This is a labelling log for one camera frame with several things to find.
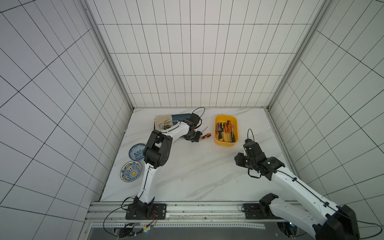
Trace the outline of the black yellow dotted screwdriver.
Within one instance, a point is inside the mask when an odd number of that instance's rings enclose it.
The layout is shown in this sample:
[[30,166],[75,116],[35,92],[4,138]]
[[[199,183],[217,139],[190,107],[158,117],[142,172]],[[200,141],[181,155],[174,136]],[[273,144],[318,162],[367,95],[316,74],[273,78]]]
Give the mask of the black yellow dotted screwdriver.
[[235,125],[234,123],[231,123],[231,142],[235,143],[236,142],[236,137],[235,137]]

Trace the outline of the beige cloth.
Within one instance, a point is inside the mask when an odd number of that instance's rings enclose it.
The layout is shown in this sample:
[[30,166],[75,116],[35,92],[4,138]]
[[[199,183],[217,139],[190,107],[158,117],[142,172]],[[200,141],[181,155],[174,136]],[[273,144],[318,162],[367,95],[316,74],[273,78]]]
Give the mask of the beige cloth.
[[177,123],[178,121],[174,121],[172,115],[157,115],[154,120],[154,128],[157,131],[164,131]]

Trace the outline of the blue patterned plate far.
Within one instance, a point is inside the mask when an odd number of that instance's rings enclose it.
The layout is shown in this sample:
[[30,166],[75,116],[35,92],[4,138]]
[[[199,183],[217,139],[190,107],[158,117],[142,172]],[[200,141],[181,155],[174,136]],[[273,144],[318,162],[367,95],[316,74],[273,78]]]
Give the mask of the blue patterned plate far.
[[146,145],[143,143],[135,144],[129,150],[129,158],[133,161],[141,161],[144,159],[144,149]]

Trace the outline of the blue patterned plate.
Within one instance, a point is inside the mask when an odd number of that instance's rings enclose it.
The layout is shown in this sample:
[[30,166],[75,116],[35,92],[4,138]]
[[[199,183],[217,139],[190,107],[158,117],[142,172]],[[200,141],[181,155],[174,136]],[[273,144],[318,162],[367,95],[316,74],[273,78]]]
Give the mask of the blue patterned plate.
[[129,158],[133,161],[141,161],[144,159],[144,149],[146,145],[143,143],[135,144],[129,150]]
[[123,182],[131,183],[140,177],[142,165],[137,161],[126,163],[120,170],[120,177]]

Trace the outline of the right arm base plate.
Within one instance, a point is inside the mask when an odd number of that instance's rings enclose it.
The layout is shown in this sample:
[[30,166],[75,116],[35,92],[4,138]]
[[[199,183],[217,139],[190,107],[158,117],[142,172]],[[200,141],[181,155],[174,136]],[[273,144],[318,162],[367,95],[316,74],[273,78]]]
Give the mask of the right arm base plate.
[[247,220],[278,220],[279,217],[273,215],[269,206],[259,203],[243,204],[241,211],[245,213]]

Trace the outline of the blue patterned plate near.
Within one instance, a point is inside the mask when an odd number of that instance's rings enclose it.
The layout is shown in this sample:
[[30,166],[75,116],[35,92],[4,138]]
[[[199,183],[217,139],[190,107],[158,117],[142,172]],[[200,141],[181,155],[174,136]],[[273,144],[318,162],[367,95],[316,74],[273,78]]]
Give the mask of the blue patterned plate near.
[[120,170],[120,177],[123,182],[131,183],[140,177],[142,165],[137,161],[126,163]]

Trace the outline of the small black yellow screwdriver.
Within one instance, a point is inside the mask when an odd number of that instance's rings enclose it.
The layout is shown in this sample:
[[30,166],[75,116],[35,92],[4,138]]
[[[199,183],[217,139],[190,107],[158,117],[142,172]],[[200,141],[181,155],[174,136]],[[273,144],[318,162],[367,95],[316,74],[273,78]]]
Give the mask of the small black yellow screwdriver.
[[225,130],[224,130],[223,123],[220,123],[220,140],[222,142],[224,141],[224,133],[225,133]]

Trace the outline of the purple red screwdriver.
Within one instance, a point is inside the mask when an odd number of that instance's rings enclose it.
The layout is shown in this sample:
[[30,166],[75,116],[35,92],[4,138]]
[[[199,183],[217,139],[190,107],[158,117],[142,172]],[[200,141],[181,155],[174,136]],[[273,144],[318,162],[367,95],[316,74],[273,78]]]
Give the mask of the purple red screwdriver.
[[216,138],[216,140],[219,139],[219,128],[220,128],[220,123],[216,123],[216,127],[215,127],[215,138]]

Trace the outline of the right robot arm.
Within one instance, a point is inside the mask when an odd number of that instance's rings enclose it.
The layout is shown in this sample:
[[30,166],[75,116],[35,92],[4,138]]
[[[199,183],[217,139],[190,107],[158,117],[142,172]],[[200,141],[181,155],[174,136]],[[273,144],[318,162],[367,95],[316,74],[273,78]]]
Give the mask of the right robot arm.
[[300,209],[269,193],[259,200],[256,211],[266,219],[280,218],[291,222],[316,240],[358,240],[360,232],[355,212],[338,206],[303,183],[275,157],[266,158],[239,153],[236,165],[255,170],[262,177],[291,194],[304,208]]

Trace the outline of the yellow storage box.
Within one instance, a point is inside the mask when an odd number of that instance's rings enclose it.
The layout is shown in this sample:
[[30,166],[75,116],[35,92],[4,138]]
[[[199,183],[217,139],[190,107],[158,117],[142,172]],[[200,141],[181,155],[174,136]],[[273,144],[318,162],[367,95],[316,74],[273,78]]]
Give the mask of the yellow storage box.
[[214,139],[219,146],[233,147],[239,139],[237,119],[228,115],[216,116]]

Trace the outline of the teal placemat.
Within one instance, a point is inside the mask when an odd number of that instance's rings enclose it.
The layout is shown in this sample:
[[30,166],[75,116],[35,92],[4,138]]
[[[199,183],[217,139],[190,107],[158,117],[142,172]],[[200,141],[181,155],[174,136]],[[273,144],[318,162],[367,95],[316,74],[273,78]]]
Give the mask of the teal placemat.
[[172,115],[172,121],[173,122],[178,122],[178,121],[181,121],[183,119],[185,120],[188,120],[189,118],[191,117],[191,114],[175,114],[175,115]]

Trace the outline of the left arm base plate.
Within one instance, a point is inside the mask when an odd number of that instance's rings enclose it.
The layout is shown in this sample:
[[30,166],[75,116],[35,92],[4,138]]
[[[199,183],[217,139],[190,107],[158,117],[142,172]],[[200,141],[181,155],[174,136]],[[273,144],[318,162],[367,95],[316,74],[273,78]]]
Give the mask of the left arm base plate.
[[152,204],[150,206],[136,206],[130,204],[127,207],[126,220],[164,220],[167,213],[167,204]]

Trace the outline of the small orange screwdriver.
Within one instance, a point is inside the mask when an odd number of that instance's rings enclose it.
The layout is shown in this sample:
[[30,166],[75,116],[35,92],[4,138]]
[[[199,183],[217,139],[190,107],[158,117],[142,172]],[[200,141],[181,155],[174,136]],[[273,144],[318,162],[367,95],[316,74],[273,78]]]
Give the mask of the small orange screwdriver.
[[201,140],[207,139],[207,138],[209,138],[209,137],[212,136],[211,133],[206,133],[206,131],[207,131],[208,128],[209,128],[209,127],[206,127],[206,128],[204,128],[204,130],[202,131]]

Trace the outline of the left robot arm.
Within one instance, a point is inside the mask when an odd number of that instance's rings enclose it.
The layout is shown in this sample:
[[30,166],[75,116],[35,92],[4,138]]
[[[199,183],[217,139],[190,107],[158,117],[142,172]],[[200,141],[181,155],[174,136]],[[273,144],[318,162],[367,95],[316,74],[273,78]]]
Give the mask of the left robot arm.
[[153,130],[144,149],[145,172],[139,193],[135,196],[132,206],[143,217],[150,217],[155,197],[152,186],[157,171],[166,164],[170,157],[174,141],[183,138],[192,143],[200,141],[202,132],[197,128],[201,125],[201,117],[191,113],[188,119],[181,119],[174,126],[163,130]]

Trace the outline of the long black yellow screwdriver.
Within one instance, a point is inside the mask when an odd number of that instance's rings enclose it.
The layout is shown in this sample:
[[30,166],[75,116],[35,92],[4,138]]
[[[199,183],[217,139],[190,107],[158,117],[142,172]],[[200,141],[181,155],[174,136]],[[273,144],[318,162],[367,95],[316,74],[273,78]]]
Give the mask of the long black yellow screwdriver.
[[222,137],[222,127],[221,127],[221,123],[217,123],[217,130],[218,130],[218,140],[219,140],[219,141],[222,141],[223,137]]

